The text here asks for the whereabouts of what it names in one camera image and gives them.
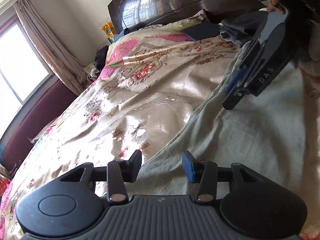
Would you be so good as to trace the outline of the yellow snack bag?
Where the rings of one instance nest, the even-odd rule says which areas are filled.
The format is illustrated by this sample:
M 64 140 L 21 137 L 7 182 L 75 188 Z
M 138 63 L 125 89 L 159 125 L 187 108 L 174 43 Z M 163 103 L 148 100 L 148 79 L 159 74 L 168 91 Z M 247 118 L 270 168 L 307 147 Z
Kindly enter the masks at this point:
M 115 35 L 117 34 L 116 29 L 112 22 L 107 22 L 100 29 L 106 34 L 107 39 L 110 43 L 114 42 Z

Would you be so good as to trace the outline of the olive green pants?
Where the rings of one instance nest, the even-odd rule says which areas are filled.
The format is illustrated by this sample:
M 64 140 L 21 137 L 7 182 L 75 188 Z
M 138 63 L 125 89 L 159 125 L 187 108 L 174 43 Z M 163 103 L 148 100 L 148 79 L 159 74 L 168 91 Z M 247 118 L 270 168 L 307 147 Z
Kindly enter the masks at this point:
M 185 151 L 222 167 L 242 163 L 291 191 L 299 189 L 306 141 L 303 76 L 288 64 L 259 96 L 247 95 L 228 111 L 222 106 L 225 89 L 241 55 L 187 124 L 142 165 L 136 182 L 127 184 L 130 196 L 194 196 L 198 186 L 182 168 Z

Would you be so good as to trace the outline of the beige curtain right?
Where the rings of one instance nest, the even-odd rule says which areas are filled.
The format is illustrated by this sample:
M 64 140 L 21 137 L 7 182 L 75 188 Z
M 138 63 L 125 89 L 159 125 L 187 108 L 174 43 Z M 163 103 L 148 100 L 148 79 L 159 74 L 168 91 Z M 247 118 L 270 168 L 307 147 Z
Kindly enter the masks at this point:
M 80 95 L 90 84 L 84 65 L 68 50 L 38 12 L 35 0 L 18 0 L 13 5 L 32 44 L 60 81 Z

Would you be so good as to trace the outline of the red gift bag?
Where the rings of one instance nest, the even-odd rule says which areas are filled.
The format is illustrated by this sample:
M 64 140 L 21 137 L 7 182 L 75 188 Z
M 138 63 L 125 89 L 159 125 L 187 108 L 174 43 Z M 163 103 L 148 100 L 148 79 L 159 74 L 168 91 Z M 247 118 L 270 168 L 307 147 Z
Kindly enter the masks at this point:
M 0 174 L 0 197 L 3 196 L 10 182 L 11 182 L 11 176 L 9 173 Z

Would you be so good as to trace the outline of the dark folded clothes stack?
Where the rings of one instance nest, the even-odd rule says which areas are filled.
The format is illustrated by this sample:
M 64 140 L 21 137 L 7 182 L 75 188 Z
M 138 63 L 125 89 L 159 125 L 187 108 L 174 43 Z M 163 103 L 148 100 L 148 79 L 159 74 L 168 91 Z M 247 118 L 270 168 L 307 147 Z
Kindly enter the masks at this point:
M 267 18 L 266 11 L 249 10 L 236 18 L 228 18 L 221 21 L 220 37 L 242 47 L 250 41 L 259 25 Z

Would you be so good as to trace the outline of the dark blue folded garment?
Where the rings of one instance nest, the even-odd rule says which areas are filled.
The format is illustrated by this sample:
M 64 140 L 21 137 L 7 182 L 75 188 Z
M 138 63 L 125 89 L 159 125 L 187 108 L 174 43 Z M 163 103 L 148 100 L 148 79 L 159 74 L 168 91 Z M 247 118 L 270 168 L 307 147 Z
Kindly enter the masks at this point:
M 181 33 L 193 41 L 200 41 L 220 35 L 221 26 L 203 22 L 181 30 Z

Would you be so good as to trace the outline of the floral satin bedspread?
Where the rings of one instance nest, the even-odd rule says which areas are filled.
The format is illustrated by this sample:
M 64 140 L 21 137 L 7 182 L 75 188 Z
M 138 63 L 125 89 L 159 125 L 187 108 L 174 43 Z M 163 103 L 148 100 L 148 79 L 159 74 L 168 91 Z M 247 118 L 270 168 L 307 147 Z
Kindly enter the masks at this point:
M 23 235 L 15 210 L 29 192 L 89 162 L 105 166 L 135 150 L 143 164 L 210 98 L 238 52 L 219 37 L 191 42 L 183 20 L 131 33 L 113 44 L 99 79 L 55 119 L 21 163 L 1 203 L 1 239 Z M 303 232 L 319 233 L 319 90 L 304 82 L 305 155 L 299 194 L 308 207 Z

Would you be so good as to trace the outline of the dark wooden headboard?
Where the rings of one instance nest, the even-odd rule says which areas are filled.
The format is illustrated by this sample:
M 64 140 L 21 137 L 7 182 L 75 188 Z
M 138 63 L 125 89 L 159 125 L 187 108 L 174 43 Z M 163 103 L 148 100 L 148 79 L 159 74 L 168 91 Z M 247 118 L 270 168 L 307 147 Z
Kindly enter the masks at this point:
M 205 10 L 212 22 L 233 18 L 249 9 L 260 9 L 257 0 L 112 0 L 108 5 L 111 20 L 120 32 L 153 24 L 168 24 Z

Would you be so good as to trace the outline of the maroon upholstered bench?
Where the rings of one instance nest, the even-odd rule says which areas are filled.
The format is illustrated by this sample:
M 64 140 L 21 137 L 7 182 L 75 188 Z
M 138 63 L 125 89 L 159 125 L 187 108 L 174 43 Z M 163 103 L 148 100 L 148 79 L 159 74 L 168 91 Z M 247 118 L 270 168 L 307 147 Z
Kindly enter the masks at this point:
M 14 117 L 1 137 L 1 164 L 11 171 L 18 168 L 33 148 L 31 139 L 77 98 L 59 79 L 50 78 Z

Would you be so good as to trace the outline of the black bag by bed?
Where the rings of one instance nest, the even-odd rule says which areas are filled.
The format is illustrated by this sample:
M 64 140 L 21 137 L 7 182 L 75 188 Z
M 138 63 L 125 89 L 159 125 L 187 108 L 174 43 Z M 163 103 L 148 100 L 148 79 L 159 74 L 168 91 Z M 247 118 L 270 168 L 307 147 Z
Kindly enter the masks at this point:
M 97 51 L 95 59 L 94 59 L 94 66 L 100 72 L 103 70 L 106 64 L 106 57 L 108 52 L 108 46 L 104 46 L 100 50 Z

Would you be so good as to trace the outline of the bright window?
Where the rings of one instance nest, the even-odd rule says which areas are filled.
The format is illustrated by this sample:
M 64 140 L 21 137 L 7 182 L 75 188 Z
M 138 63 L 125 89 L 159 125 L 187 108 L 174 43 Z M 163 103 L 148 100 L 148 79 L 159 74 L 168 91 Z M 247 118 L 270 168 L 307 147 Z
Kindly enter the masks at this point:
M 1 34 L 1 135 L 51 70 L 15 21 Z

